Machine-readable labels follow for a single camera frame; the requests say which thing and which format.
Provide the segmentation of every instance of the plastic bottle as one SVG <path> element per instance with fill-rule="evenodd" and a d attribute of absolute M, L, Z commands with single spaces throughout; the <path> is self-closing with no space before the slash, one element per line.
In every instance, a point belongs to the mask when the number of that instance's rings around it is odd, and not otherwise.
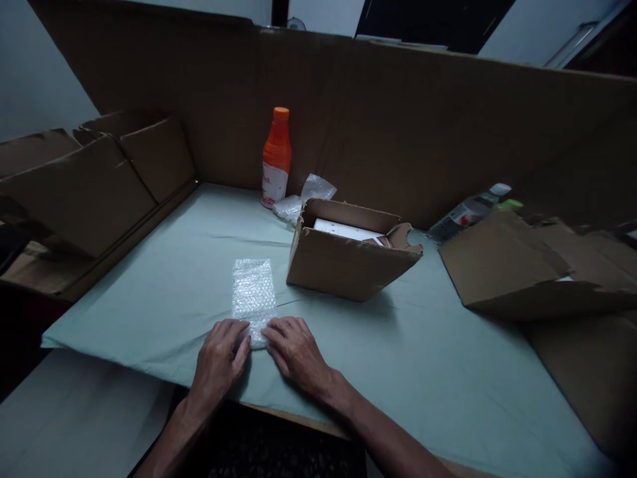
<path fill-rule="evenodd" d="M 292 161 L 290 127 L 287 123 L 289 116 L 290 110 L 287 108 L 274 109 L 270 134 L 263 148 L 261 204 L 268 209 L 272 209 L 275 202 L 285 197 Z"/>
<path fill-rule="evenodd" d="M 427 235 L 439 246 L 460 234 L 463 230 L 484 219 L 497 206 L 501 196 L 511 191 L 508 185 L 498 183 L 489 191 L 462 201 L 448 215 L 427 231 Z"/>

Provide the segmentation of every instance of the right hand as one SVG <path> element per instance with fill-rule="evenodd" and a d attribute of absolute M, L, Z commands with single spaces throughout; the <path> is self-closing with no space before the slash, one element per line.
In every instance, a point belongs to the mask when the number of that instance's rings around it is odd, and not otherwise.
<path fill-rule="evenodd" d="M 315 399 L 325 401 L 336 371 L 325 363 L 305 321 L 300 317 L 274 318 L 261 333 L 270 340 L 267 351 L 281 374 Z"/>

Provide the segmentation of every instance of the water bottle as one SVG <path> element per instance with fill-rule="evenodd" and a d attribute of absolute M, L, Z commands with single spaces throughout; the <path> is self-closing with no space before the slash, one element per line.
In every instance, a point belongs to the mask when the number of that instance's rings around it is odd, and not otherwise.
<path fill-rule="evenodd" d="M 438 246 L 442 246 L 469 226 L 487 217 L 498 204 L 500 197 L 509 191 L 511 187 L 498 183 L 485 193 L 468 197 L 434 224 L 427 231 L 427 236 Z"/>

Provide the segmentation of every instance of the bubble wrap bag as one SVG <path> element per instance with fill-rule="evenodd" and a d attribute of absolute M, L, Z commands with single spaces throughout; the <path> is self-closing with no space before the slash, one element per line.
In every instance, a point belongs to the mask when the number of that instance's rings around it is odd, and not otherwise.
<path fill-rule="evenodd" d="M 263 349 L 268 341 L 261 329 L 277 316 L 270 259 L 237 259 L 232 276 L 232 317 L 250 322 L 244 336 L 251 336 L 250 348 Z"/>
<path fill-rule="evenodd" d="M 280 218 L 296 223 L 301 215 L 301 207 L 310 198 L 331 199 L 336 194 L 336 188 L 316 174 L 310 174 L 305 180 L 301 197 L 291 195 L 275 202 L 272 211 Z"/>

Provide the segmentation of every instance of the wall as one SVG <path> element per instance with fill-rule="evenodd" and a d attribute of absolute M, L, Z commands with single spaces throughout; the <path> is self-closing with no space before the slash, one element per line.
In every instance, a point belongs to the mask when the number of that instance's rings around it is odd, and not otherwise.
<path fill-rule="evenodd" d="M 223 13 L 266 25 L 272 0 L 145 0 Z M 72 129 L 98 116 L 27 0 L 0 1 L 0 141 L 45 129 Z"/>
<path fill-rule="evenodd" d="M 302 20 L 309 31 L 353 37 L 365 0 L 290 0 L 288 18 Z"/>
<path fill-rule="evenodd" d="M 543 66 L 577 32 L 581 23 L 603 20 L 605 25 L 629 2 L 516 0 L 478 56 Z M 599 25 L 586 42 L 604 25 Z"/>

